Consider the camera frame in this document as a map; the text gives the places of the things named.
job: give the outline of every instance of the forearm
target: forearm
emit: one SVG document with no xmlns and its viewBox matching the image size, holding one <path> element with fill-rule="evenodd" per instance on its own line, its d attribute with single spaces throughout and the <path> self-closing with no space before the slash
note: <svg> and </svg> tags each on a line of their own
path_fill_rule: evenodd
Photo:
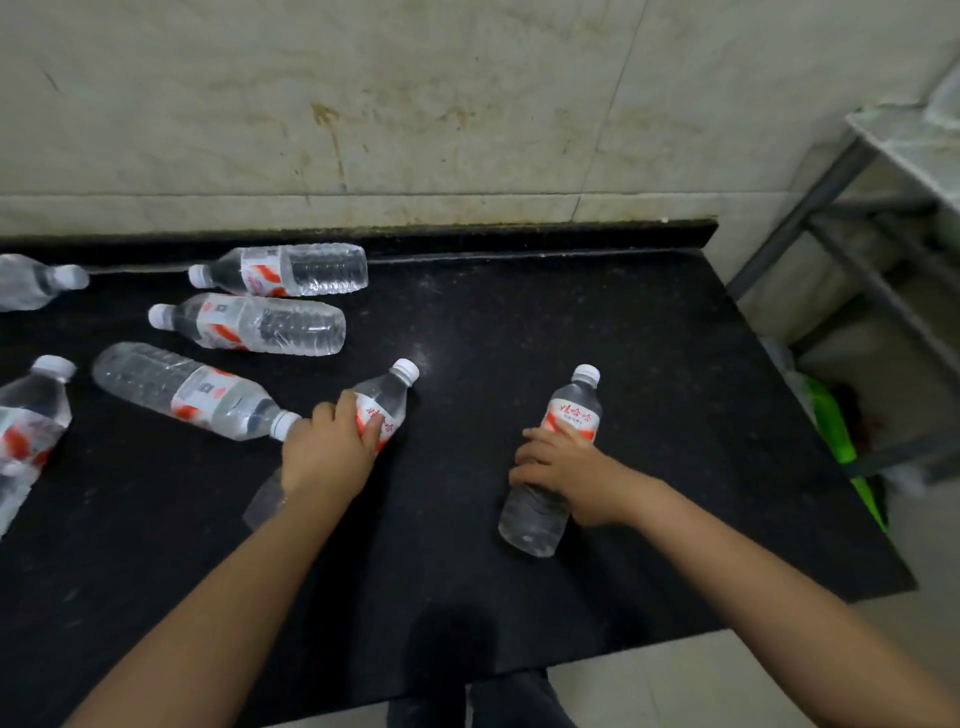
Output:
<svg viewBox="0 0 960 728">
<path fill-rule="evenodd" d="M 291 497 L 113 668 L 67 725 L 230 725 L 347 505 L 323 494 Z"/>
<path fill-rule="evenodd" d="M 634 484 L 629 522 L 814 720 L 957 725 L 956 705 L 839 598 L 661 481 Z"/>
</svg>

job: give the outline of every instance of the black granite counter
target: black granite counter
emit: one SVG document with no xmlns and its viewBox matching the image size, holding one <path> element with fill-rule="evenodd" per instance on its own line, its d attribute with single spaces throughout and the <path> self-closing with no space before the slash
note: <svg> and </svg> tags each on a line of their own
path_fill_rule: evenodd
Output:
<svg viewBox="0 0 960 728">
<path fill-rule="evenodd" d="M 330 303 L 343 351 L 212 352 L 146 322 L 186 275 L 101 276 L 0 316 L 0 380 L 80 367 L 74 422 L 0 542 L 0 722 L 54 726 L 248 534 L 279 443 L 235 443 L 98 390 L 93 357 L 146 341 L 260 382 L 308 414 L 395 359 L 407 422 L 309 575 L 241 725 L 266 725 L 721 627 L 634 532 L 571 525 L 555 558 L 496 523 L 522 427 L 599 368 L 597 444 L 662 477 L 845 599 L 912 579 L 697 251 L 373 265 Z"/>
</svg>

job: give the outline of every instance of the tiled floor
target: tiled floor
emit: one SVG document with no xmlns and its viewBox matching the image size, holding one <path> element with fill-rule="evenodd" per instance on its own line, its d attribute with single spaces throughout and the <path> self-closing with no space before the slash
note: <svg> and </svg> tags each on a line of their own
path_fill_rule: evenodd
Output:
<svg viewBox="0 0 960 728">
<path fill-rule="evenodd" d="M 860 612 L 960 694 L 960 481 L 920 500 L 891 503 L 891 537 L 922 585 L 918 593 L 859 605 Z M 730 631 L 656 644 L 549 671 L 580 728 L 777 726 L 811 723 Z M 284 728 L 381 728 L 385 705 Z"/>
</svg>

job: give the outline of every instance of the metal rack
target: metal rack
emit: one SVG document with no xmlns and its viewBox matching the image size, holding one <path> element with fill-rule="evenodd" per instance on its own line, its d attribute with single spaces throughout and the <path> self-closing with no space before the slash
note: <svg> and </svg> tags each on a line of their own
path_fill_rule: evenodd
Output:
<svg viewBox="0 0 960 728">
<path fill-rule="evenodd" d="M 950 392 L 960 398 L 960 355 L 896 291 L 908 273 L 916 271 L 936 281 L 960 303 L 960 277 L 901 221 L 904 215 L 933 210 L 936 201 L 960 212 L 960 132 L 928 124 L 923 107 L 864 109 L 848 116 L 847 121 L 856 134 L 854 141 L 770 233 L 730 282 L 728 291 L 735 299 L 742 298 L 803 232 L 809 232 L 862 293 L 796 342 L 791 347 L 794 354 L 809 351 L 827 333 L 872 305 L 896 323 L 937 366 Z M 878 156 L 890 159 L 920 182 L 931 198 L 875 205 L 838 204 L 837 198 Z M 881 274 L 845 243 L 836 229 L 838 219 L 858 220 L 870 227 L 898 248 L 904 262 Z M 928 457 L 942 463 L 960 462 L 960 425 L 868 453 L 844 468 L 850 477 L 873 475 Z"/>
</svg>

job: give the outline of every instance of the red and white label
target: red and white label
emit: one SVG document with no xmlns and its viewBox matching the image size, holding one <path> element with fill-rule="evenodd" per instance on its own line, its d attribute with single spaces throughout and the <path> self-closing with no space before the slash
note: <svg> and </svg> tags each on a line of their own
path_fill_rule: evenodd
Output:
<svg viewBox="0 0 960 728">
<path fill-rule="evenodd" d="M 237 384 L 239 376 L 213 367 L 201 367 L 180 386 L 170 401 L 170 412 L 178 420 L 210 427 L 210 420 L 220 400 Z"/>
<path fill-rule="evenodd" d="M 376 403 L 376 400 L 367 395 L 357 395 L 357 432 L 363 435 L 367 423 L 373 415 L 383 416 L 383 426 L 380 427 L 380 442 L 376 444 L 376 451 L 380 452 L 387 441 L 394 436 L 396 429 L 403 425 L 402 417 L 391 417 Z"/>
<path fill-rule="evenodd" d="M 197 331 L 209 349 L 235 349 L 245 352 L 240 338 L 240 315 L 247 299 L 211 293 L 197 314 Z"/>
<path fill-rule="evenodd" d="M 256 296 L 287 296 L 280 275 L 276 248 L 251 248 L 240 255 L 240 275 L 247 290 Z"/>
<path fill-rule="evenodd" d="M 559 432 L 560 428 L 557 427 L 557 420 L 563 420 L 568 425 L 573 425 L 583 437 L 591 442 L 597 436 L 597 428 L 600 426 L 600 415 L 592 409 L 570 400 L 551 400 L 547 405 L 546 414 L 543 416 L 543 422 L 540 423 L 540 426 Z"/>
<path fill-rule="evenodd" d="M 0 407 L 0 460 L 19 460 L 42 468 L 65 428 L 29 409 Z"/>
</svg>

